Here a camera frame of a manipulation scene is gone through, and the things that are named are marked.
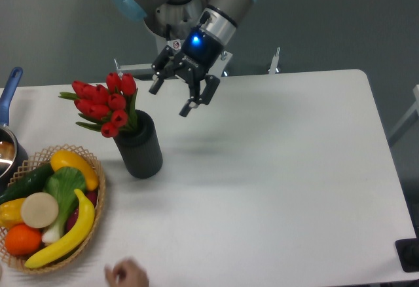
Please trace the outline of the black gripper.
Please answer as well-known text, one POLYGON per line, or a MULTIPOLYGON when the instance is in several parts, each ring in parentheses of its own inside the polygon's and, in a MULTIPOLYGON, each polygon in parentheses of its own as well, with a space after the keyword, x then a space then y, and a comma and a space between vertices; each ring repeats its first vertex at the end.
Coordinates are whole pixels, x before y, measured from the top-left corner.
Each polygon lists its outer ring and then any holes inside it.
POLYGON ((181 50, 176 51, 167 45, 151 64, 154 75, 149 92, 157 94, 166 79, 182 79, 189 86, 189 98, 179 112, 180 116, 186 117, 199 105, 209 105, 220 79, 209 75, 208 71, 223 49, 218 40, 196 26, 181 50))

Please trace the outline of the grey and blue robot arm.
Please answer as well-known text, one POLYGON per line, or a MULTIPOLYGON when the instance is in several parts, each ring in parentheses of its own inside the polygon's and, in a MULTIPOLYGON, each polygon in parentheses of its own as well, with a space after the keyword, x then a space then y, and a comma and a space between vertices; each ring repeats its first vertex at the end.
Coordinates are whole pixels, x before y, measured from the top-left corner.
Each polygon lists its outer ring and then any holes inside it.
POLYGON ((156 94, 166 79, 176 77, 189 87, 189 99, 180 115, 208 105, 220 83, 210 74, 238 25, 256 0, 111 0, 128 19, 144 21, 157 36, 180 40, 166 45, 151 67, 155 75, 149 89, 156 94))

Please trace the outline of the person's hand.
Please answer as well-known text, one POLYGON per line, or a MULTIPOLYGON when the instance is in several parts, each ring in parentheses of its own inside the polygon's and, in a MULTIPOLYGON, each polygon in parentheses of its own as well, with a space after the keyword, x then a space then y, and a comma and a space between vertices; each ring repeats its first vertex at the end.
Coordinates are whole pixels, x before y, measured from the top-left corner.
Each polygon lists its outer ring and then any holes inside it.
POLYGON ((113 268, 104 267, 105 279, 112 287, 149 287, 149 277, 146 271, 132 258, 125 258, 115 264, 113 268))

